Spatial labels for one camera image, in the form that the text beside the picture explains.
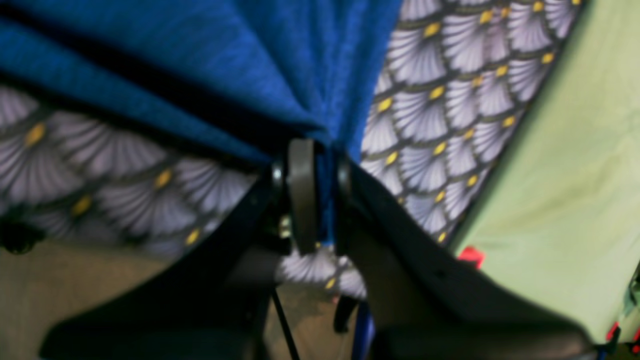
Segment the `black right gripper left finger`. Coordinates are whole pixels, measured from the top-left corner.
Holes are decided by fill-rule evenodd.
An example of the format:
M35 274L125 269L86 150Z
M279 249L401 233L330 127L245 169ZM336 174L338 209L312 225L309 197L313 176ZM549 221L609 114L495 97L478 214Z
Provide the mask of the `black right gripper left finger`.
M174 265L53 326L44 360L267 360L281 256L315 251L315 143L293 139L210 237Z

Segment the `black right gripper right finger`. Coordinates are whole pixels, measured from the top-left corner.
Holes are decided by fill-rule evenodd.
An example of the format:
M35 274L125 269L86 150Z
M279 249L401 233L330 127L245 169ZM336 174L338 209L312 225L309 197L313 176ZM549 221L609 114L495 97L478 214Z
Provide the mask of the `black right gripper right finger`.
M371 359L597 358L579 325L455 259L352 160L338 160L336 177L336 246L365 283Z

